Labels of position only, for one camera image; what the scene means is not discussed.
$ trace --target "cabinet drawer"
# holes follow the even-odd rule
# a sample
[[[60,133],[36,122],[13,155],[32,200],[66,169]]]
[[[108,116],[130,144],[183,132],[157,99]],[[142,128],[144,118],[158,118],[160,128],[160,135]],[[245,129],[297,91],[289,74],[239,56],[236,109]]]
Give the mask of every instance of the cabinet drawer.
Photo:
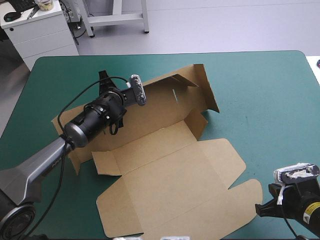
[[[75,44],[69,30],[23,41],[14,45],[20,56],[24,59],[33,55],[59,49]]]
[[[51,16],[37,21],[31,21],[18,26],[5,28],[4,31],[13,44],[36,39],[45,35],[68,30],[64,15]]]
[[[35,62],[37,59],[41,57],[50,57],[50,56],[78,56],[78,50],[75,46],[75,44],[64,46],[55,50],[43,52],[34,56],[29,56],[23,59],[24,63],[27,65],[27,67],[32,70]]]

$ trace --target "cardboard box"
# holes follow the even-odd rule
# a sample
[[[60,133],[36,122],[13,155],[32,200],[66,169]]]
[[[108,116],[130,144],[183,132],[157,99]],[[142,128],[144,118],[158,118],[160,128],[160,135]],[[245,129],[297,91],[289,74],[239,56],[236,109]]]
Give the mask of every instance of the cardboard box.
[[[101,133],[69,155],[77,173],[93,158],[98,174],[122,176],[96,201],[105,234],[220,239],[251,221],[262,201],[260,183],[229,189],[245,163],[226,139],[198,141],[207,125],[201,112],[219,112],[204,66],[143,85],[147,104],[128,108],[117,135]],[[65,112],[62,123],[81,111]]]

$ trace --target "gray floor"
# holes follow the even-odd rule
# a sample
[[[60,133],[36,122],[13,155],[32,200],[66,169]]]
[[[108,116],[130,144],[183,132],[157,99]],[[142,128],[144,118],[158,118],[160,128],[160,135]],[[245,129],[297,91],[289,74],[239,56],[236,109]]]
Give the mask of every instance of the gray floor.
[[[9,40],[0,42],[0,136],[30,74]]]
[[[94,15],[111,0],[87,0]],[[320,0],[147,0],[150,33],[142,24],[104,26],[80,37],[81,55],[300,50],[320,55]],[[141,10],[123,0],[123,12]],[[0,136],[29,76],[10,41],[0,42]]]

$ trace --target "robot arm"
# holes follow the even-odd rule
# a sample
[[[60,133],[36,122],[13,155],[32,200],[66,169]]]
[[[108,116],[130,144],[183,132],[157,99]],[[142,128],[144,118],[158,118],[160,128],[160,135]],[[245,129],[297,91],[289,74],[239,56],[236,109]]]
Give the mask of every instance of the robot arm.
[[[260,217],[294,219],[320,237],[320,187],[317,181],[319,167],[298,163],[274,171],[275,183],[269,184],[273,199],[264,205],[256,204]],[[305,239],[293,231],[296,239]]]
[[[35,218],[33,203],[41,201],[41,181],[64,155],[85,147],[106,127],[115,135],[123,127],[126,107],[145,105],[146,95],[138,75],[131,76],[124,90],[118,89],[105,71],[99,75],[100,96],[64,126],[65,135],[20,165],[0,171],[0,240],[18,239],[30,226]]]

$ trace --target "black cable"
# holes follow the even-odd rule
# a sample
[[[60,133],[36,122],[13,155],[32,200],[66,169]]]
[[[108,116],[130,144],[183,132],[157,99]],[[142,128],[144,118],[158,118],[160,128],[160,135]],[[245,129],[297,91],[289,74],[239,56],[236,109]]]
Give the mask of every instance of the black cable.
[[[290,223],[288,222],[287,218],[286,218],[286,214],[285,214],[285,211],[284,211],[284,207],[281,205],[280,206],[280,209],[281,209],[281,212],[282,212],[282,217],[285,221],[285,223],[287,224],[287,226],[289,227],[289,229],[291,230],[292,234],[297,237],[298,235],[296,234],[295,230],[291,227]]]
[[[79,36],[75,36],[74,38],[75,38],[75,39],[80,38],[83,34],[85,34],[85,33],[86,33],[86,31],[87,31],[87,29],[85,29],[85,30],[83,31],[83,33],[81,33]]]
[[[110,77],[107,77],[107,78],[104,78],[103,80],[99,80],[99,81],[95,81],[94,83],[90,84],[89,86],[87,86],[84,90],[82,90],[75,98],[73,98],[62,110],[61,112],[59,113],[58,117],[57,117],[57,121],[58,121],[58,124],[65,136],[65,142],[64,142],[64,146],[63,146],[63,152],[62,152],[62,156],[61,156],[61,169],[60,169],[60,177],[59,177],[59,182],[58,182],[58,186],[55,190],[55,193],[48,205],[48,207],[46,208],[46,210],[44,211],[44,213],[42,214],[42,216],[40,217],[40,219],[38,220],[38,222],[33,226],[33,228],[21,239],[21,240],[24,240],[26,239],[27,237],[30,236],[30,234],[38,227],[38,225],[42,222],[42,220],[46,217],[47,213],[49,212],[49,210],[51,209],[52,205],[54,204],[56,198],[57,198],[57,195],[60,191],[60,188],[61,188],[61,185],[62,185],[62,182],[63,182],[63,175],[64,175],[64,167],[65,167],[65,159],[66,159],[66,152],[67,152],[67,146],[68,146],[68,136],[65,132],[65,129],[64,127],[62,126],[61,124],[61,121],[60,121],[60,117],[62,115],[62,113],[75,101],[77,100],[77,98],[79,98],[84,92],[86,92],[89,88],[91,88],[92,86],[94,86],[95,84],[97,83],[100,83],[101,81],[104,81],[106,79],[120,79],[120,80],[123,80],[125,81],[126,83],[128,83],[128,80],[126,80],[125,78],[123,77],[119,77],[119,76],[110,76]]]
[[[61,0],[59,0],[59,2],[63,4],[63,6],[64,6],[64,8],[65,8],[65,12],[66,12],[66,14],[68,15],[69,22],[70,22],[70,24],[71,24],[71,17],[70,17],[70,14],[69,14],[69,11],[68,11],[68,8],[67,8],[66,4],[65,4],[63,1],[61,1]],[[79,42],[78,42],[78,40],[77,40],[76,37],[75,37],[75,32],[74,32],[74,30],[72,29],[72,27],[69,27],[69,29],[70,29],[70,31],[71,31],[71,34],[72,34],[72,37],[73,37],[75,43],[76,43],[77,45],[79,45]]]

